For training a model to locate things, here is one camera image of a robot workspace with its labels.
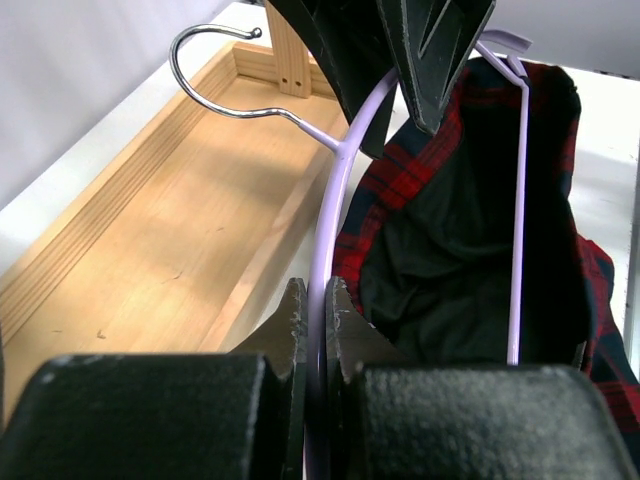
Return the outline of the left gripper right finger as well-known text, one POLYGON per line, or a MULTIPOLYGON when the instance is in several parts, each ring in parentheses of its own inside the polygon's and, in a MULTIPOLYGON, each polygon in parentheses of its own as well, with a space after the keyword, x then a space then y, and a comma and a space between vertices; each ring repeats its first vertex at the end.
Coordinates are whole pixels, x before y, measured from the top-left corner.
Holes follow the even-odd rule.
POLYGON ((411 363, 326 290, 335 479, 631 479, 605 400, 574 368, 411 363))

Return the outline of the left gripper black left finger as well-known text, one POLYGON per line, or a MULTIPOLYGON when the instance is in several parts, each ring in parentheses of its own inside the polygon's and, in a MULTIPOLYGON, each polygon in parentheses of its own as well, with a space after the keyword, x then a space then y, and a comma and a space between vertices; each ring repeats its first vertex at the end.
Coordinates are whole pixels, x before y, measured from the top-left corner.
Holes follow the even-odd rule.
POLYGON ((299 479, 307 291, 226 354, 64 355, 27 383, 5 479, 299 479))

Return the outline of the purple plastic hanger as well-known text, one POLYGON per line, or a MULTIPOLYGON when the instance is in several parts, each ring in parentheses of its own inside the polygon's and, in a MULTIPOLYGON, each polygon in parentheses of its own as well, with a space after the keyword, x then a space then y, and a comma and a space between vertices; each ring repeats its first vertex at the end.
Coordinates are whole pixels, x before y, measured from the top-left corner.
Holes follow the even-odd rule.
MULTIPOLYGON (((356 152, 364 138, 365 129, 386 95, 398 82, 396 71, 390 70, 369 94, 341 140, 316 128, 294 113, 270 107, 254 110, 236 110, 216 104, 200 95, 189 83, 179 66, 178 52, 184 41, 203 33, 230 35, 251 40, 261 36, 254 28, 243 31, 216 24, 199 24, 180 32, 172 41, 169 64, 173 76, 183 91, 196 103, 226 117, 236 119, 280 116, 293 122, 299 129, 326 146, 335 155, 335 162, 327 182, 315 229, 315 244, 310 266, 308 286, 308 337, 307 374, 305 398, 304 465, 309 479, 327 479, 330 476, 329 435, 326 429, 327 349, 325 296, 332 271, 335 238, 339 216, 345 197, 356 152)), ((525 219, 526 157, 528 141, 529 93, 528 74, 519 59, 532 40, 521 35, 499 29, 486 29, 475 44, 480 55, 509 82, 522 90, 516 180, 513 258, 511 272, 511 298, 506 359, 516 365, 520 359, 521 338, 521 288, 523 270, 523 241, 525 219)))

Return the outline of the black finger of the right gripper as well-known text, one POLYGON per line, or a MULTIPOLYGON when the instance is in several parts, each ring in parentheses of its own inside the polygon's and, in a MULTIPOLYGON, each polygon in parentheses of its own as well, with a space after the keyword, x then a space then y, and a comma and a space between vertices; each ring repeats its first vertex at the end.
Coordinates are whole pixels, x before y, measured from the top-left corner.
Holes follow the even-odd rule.
POLYGON ((455 83, 496 2, 388 0, 377 3, 413 122, 435 134, 455 83))

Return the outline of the wooden clothes rack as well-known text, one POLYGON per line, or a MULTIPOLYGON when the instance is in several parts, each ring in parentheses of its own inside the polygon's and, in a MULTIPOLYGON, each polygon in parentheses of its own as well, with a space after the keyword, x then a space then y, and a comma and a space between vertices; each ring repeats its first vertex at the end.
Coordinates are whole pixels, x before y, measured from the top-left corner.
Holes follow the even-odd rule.
POLYGON ((4 406, 47 360, 227 350, 315 221, 331 151, 157 70, 1 213, 4 406))

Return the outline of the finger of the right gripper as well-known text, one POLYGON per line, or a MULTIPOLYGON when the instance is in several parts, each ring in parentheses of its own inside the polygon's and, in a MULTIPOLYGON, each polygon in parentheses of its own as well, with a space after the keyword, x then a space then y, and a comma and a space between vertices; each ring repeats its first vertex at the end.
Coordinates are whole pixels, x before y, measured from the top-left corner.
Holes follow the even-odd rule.
POLYGON ((393 60, 370 0, 273 0, 318 63, 352 122, 393 60))

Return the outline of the red plaid skirt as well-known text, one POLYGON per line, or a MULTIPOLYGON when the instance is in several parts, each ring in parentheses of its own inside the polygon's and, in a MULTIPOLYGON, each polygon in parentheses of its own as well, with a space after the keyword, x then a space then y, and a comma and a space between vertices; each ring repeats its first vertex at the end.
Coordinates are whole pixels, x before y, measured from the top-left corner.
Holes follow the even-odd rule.
MULTIPOLYGON (((530 84, 520 359, 581 370, 632 452, 639 383, 610 300, 611 258, 577 230, 569 203, 581 114, 560 67, 530 84)), ((504 363, 520 89, 470 60, 438 132, 406 122, 364 173, 337 237, 333 272, 356 308, 424 364, 504 363)))

